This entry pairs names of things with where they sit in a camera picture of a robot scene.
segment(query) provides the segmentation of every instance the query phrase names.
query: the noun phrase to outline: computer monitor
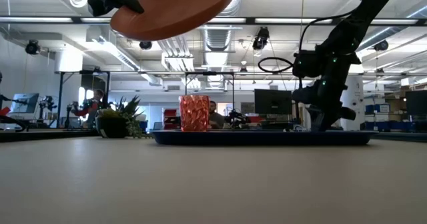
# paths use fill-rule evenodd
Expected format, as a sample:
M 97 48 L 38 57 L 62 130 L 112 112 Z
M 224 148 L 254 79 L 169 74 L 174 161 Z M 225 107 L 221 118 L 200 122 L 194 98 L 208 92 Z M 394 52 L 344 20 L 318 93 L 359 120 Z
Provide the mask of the computer monitor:
M 409 115 L 427 115 L 427 91 L 407 91 L 406 110 Z
M 163 129 L 163 123 L 161 121 L 154 123 L 153 130 L 162 130 L 162 129 Z
M 13 100 L 25 102 L 26 104 L 12 102 L 11 113 L 34 113 L 37 101 L 39 100 L 39 94 L 15 94 Z
M 255 113 L 292 114 L 292 92 L 255 89 Z

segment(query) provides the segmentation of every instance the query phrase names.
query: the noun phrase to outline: workbench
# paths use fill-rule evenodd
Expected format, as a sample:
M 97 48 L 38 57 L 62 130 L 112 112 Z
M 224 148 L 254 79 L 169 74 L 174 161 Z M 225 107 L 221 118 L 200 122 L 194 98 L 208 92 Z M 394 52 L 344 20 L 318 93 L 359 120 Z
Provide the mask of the workbench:
M 427 223 L 427 145 L 0 144 L 0 223 Z

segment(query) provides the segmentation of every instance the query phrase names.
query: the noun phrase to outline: orange disc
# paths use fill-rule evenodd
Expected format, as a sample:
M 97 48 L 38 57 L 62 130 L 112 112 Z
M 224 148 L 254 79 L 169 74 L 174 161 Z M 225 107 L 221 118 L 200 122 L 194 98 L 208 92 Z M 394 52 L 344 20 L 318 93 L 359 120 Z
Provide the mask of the orange disc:
M 232 0 L 138 0 L 145 12 L 120 8 L 111 27 L 126 37 L 157 41 L 191 31 L 220 14 Z

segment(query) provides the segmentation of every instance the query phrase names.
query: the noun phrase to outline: orange patterned cup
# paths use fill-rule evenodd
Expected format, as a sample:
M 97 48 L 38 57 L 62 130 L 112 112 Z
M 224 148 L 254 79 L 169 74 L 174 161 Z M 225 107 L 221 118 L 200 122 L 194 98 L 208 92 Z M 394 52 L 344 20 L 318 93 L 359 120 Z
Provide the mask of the orange patterned cup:
M 182 131 L 207 131 L 209 124 L 209 97 L 184 95 L 179 97 Z

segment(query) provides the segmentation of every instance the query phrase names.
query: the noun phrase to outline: plant pot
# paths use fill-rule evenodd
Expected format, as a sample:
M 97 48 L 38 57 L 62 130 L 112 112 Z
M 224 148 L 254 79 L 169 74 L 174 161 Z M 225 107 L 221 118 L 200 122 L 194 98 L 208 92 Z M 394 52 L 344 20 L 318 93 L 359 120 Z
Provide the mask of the plant pot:
M 96 129 L 103 138 L 125 138 L 128 136 L 126 119 L 97 117 Z

